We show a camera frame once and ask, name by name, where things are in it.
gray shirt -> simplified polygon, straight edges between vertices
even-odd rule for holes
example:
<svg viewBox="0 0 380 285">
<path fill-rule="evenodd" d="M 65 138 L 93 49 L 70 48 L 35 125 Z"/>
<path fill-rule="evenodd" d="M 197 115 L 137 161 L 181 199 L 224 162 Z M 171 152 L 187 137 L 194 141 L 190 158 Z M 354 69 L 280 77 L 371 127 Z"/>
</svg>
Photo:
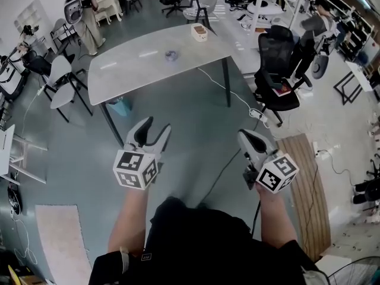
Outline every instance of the gray shirt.
<svg viewBox="0 0 380 285">
<path fill-rule="evenodd" d="M 329 24 L 333 23 L 333 19 L 331 17 L 326 17 L 326 18 Z M 301 21 L 300 25 L 303 29 L 306 30 L 300 39 L 300 44 L 302 46 L 306 46 L 306 45 L 313 46 L 314 36 L 318 36 L 319 34 L 322 34 L 323 32 L 327 31 L 324 21 L 322 20 L 321 16 L 318 14 L 314 14 L 310 18 Z"/>
</svg>

wood plank mat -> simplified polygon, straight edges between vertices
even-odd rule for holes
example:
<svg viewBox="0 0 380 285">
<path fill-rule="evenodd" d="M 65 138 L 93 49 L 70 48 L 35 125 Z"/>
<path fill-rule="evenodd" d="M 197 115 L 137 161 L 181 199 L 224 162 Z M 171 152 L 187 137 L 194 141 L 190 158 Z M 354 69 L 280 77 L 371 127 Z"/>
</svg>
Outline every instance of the wood plank mat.
<svg viewBox="0 0 380 285">
<path fill-rule="evenodd" d="M 279 140 L 277 146 L 288 153 L 300 169 L 291 184 L 300 225 L 300 245 L 316 262 L 330 247 L 331 236 L 325 192 L 313 150 L 306 134 Z"/>
</svg>

black pants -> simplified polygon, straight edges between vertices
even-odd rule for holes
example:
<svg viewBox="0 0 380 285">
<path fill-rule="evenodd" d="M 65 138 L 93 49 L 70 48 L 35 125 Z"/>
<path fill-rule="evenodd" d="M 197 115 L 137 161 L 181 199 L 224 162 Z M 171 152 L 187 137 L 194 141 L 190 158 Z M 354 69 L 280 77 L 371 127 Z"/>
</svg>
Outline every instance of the black pants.
<svg viewBox="0 0 380 285">
<path fill-rule="evenodd" d="M 356 192 L 365 192 L 364 194 L 355 195 L 354 204 L 363 204 L 366 201 L 376 201 L 380 199 L 380 179 L 369 180 L 355 185 Z"/>
<path fill-rule="evenodd" d="M 301 78 L 315 57 L 314 45 L 302 46 L 299 42 L 294 47 L 292 57 L 290 58 L 289 75 L 297 68 L 296 78 Z"/>
</svg>

white box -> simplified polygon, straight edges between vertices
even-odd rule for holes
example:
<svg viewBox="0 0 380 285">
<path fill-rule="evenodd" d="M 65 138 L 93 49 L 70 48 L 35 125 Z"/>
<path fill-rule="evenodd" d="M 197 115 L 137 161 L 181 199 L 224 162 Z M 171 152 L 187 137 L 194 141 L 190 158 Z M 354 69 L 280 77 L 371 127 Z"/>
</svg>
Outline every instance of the white box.
<svg viewBox="0 0 380 285">
<path fill-rule="evenodd" d="M 265 163 L 256 181 L 272 193 L 277 193 L 291 183 L 298 171 L 290 155 L 285 154 Z"/>
<path fill-rule="evenodd" d="M 156 155 L 119 150 L 113 172 L 120 186 L 145 190 L 159 172 Z"/>
</svg>

